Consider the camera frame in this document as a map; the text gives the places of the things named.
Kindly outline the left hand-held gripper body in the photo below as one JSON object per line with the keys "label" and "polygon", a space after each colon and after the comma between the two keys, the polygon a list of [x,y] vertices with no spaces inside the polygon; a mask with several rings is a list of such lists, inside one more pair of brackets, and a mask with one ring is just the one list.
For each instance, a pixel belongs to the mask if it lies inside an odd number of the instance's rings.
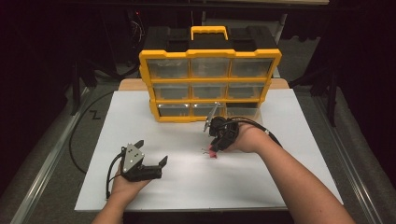
{"label": "left hand-held gripper body", "polygon": [[158,164],[145,166],[144,158],[145,155],[140,149],[136,148],[134,144],[128,144],[121,157],[120,174],[130,182],[160,179],[163,172],[157,168]]}

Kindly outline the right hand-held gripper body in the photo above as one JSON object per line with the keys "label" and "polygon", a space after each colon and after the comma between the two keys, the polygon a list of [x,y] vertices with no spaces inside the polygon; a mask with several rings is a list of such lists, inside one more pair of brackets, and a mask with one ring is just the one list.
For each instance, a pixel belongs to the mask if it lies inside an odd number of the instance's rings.
{"label": "right hand-held gripper body", "polygon": [[205,120],[204,132],[209,130],[208,135],[214,137],[212,141],[216,141],[219,144],[220,151],[222,151],[236,140],[239,133],[239,126],[232,119],[216,116],[215,112],[219,106],[220,103],[215,102],[214,107],[210,110]]}

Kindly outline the yellow and black organizer cabinet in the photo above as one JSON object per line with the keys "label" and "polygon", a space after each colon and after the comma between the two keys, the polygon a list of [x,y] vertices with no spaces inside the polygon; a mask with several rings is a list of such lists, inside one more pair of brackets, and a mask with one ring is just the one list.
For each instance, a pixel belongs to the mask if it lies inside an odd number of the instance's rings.
{"label": "yellow and black organizer cabinet", "polygon": [[265,58],[273,61],[271,77],[266,82],[263,101],[272,82],[273,73],[279,65],[282,53],[265,26],[232,28],[225,26],[192,26],[188,29],[169,27],[151,27],[143,49],[139,53],[140,73],[148,87],[149,108],[159,122],[204,121],[190,118],[159,118],[151,99],[153,97],[149,77],[148,60],[192,59],[192,58]]}

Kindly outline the person's right hand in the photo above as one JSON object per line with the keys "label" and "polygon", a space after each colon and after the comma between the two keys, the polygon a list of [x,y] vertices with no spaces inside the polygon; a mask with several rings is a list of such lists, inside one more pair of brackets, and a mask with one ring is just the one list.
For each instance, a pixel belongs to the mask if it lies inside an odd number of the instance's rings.
{"label": "person's right hand", "polygon": [[225,149],[225,152],[240,150],[246,153],[262,154],[276,148],[277,144],[261,129],[246,123],[239,125],[236,140]]}

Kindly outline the person's left hand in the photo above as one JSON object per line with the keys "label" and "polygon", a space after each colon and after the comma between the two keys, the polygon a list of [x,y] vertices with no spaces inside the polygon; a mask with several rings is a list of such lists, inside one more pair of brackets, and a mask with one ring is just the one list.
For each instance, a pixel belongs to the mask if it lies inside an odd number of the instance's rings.
{"label": "person's left hand", "polygon": [[109,200],[126,206],[148,183],[149,180],[130,182],[120,174],[120,169],[118,169],[113,179]]}

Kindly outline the group of clear organizer drawers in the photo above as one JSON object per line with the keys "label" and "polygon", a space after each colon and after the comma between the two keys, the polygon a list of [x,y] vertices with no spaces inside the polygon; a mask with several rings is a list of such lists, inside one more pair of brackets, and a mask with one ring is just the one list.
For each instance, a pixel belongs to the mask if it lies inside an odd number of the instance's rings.
{"label": "group of clear organizer drawers", "polygon": [[215,115],[227,117],[228,103],[260,105],[272,65],[265,58],[150,59],[151,102],[161,119],[201,119],[215,102]]}

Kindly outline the black metal stand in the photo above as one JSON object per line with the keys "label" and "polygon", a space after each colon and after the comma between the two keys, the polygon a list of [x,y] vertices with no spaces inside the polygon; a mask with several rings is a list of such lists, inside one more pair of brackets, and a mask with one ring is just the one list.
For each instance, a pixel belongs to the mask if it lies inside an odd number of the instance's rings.
{"label": "black metal stand", "polygon": [[82,106],[80,81],[83,81],[86,87],[95,88],[97,86],[97,79],[95,77],[95,71],[98,70],[108,77],[111,77],[117,81],[122,81],[128,76],[135,74],[139,69],[140,62],[134,63],[129,70],[124,73],[119,73],[115,70],[107,69],[104,66],[95,63],[92,60],[80,59],[72,63],[71,72],[71,86],[72,86],[72,99],[73,109],[71,114],[76,115],[78,110]]}
{"label": "black metal stand", "polygon": [[289,86],[293,89],[297,86],[310,85],[310,94],[312,96],[327,97],[326,117],[330,124],[334,127],[334,112],[336,106],[337,91],[337,75],[330,67],[322,67],[316,71],[305,73],[289,82]]}

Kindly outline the aluminium rail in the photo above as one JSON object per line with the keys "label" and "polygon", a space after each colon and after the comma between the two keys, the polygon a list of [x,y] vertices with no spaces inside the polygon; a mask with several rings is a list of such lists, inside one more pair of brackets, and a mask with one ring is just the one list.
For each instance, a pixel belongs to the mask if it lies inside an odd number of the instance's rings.
{"label": "aluminium rail", "polygon": [[35,207],[46,186],[48,185],[56,165],[59,162],[59,159],[64,153],[66,141],[71,136],[72,130],[76,127],[78,120],[81,118],[82,107],[87,104],[92,96],[92,92],[93,88],[85,87],[83,89],[82,94],[80,95],[81,107],[77,109],[75,115],[68,118],[67,125],[61,133],[59,140],[50,149],[49,155],[44,160],[40,170],[35,177],[35,180],[33,181],[25,197],[23,198],[21,205],[16,211],[14,217],[11,219],[10,224],[26,224],[28,219],[34,212]]}
{"label": "aluminium rail", "polygon": [[369,224],[383,224],[383,220],[378,214],[377,209],[375,208],[369,190],[363,183],[361,176],[359,175],[358,170],[356,169],[352,159],[349,157],[347,150],[341,141],[340,135],[329,122],[329,119],[327,117],[326,104],[323,103],[319,97],[314,97],[313,101],[319,111],[319,114],[324,120],[327,129],[330,132],[332,140],[336,145],[336,152],[339,157],[340,163],[342,164],[342,167],[348,178],[348,182],[354,191],[354,195],[359,202],[365,219],[368,221]]}

